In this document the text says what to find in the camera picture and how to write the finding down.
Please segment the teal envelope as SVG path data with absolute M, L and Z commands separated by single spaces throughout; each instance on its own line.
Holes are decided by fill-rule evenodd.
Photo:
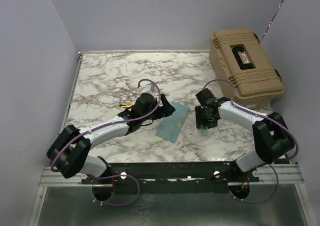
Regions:
M 175 108 L 175 111 L 171 116 L 161 121 L 155 135 L 171 143 L 176 143 L 190 112 L 190 107 L 173 101 L 170 104 Z

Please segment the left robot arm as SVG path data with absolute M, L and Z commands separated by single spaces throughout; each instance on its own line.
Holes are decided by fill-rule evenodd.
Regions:
M 74 125 L 65 127 L 46 153 L 51 166 L 64 178 L 82 173 L 93 176 L 99 183 L 107 182 L 111 175 L 110 166 L 101 156 L 89 156 L 89 151 L 113 138 L 137 131 L 145 121 L 171 116 L 175 108 L 164 94 L 160 95 L 160 101 L 161 106 L 150 93 L 141 93 L 134 105 L 108 122 L 83 129 Z

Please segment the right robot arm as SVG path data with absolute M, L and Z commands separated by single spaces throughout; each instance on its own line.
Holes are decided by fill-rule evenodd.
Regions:
M 196 94 L 200 103 L 195 107 L 197 129 L 210 129 L 218 126 L 220 119 L 231 121 L 253 134 L 254 149 L 240 156 L 230 168 L 230 177 L 242 181 L 248 171 L 263 164 L 271 164 L 295 146 L 283 117 L 258 112 L 240 106 L 229 98 L 217 99 L 211 90 L 205 88 Z

